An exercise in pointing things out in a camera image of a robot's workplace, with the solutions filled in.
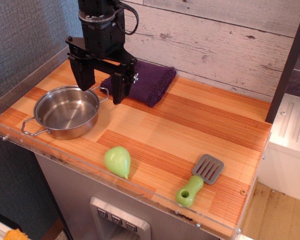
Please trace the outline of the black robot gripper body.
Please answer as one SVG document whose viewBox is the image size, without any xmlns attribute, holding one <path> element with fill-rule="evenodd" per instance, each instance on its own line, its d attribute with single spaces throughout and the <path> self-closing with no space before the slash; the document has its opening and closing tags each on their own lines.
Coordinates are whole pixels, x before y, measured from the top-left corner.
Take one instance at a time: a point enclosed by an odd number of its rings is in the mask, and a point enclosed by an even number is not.
<svg viewBox="0 0 300 240">
<path fill-rule="evenodd" d="M 81 16 L 83 37 L 69 36 L 69 57 L 86 60 L 88 66 L 113 76 L 126 75 L 133 83 L 136 79 L 137 59 L 125 49 L 126 32 L 123 16 Z"/>
</svg>

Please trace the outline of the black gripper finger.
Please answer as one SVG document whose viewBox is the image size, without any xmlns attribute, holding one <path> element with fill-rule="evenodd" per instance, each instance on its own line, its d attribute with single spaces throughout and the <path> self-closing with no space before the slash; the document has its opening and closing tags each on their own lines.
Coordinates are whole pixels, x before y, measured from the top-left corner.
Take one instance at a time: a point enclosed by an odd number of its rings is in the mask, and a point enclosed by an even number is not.
<svg viewBox="0 0 300 240">
<path fill-rule="evenodd" d="M 94 69 L 88 66 L 88 62 L 86 60 L 77 59 L 73 56 L 70 56 L 69 60 L 77 86 L 82 91 L 87 91 L 95 84 Z"/>
<path fill-rule="evenodd" d="M 112 97 L 115 105 L 120 104 L 131 90 L 131 81 L 127 75 L 115 73 L 111 76 Z"/>
</svg>

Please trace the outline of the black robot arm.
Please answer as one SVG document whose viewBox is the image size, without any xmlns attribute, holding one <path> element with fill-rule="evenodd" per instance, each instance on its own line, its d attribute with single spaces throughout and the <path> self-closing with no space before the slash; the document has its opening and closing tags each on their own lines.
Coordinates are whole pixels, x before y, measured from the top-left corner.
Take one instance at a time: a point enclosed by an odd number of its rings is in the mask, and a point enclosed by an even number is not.
<svg viewBox="0 0 300 240">
<path fill-rule="evenodd" d="M 135 9 L 120 0 L 80 0 L 78 18 L 81 22 L 82 37 L 69 36 L 70 66 L 82 91 L 95 84 L 95 71 L 111 76 L 113 103 L 118 105 L 129 94 L 138 80 L 138 60 L 125 50 L 127 32 L 125 11 L 138 19 Z"/>
</svg>

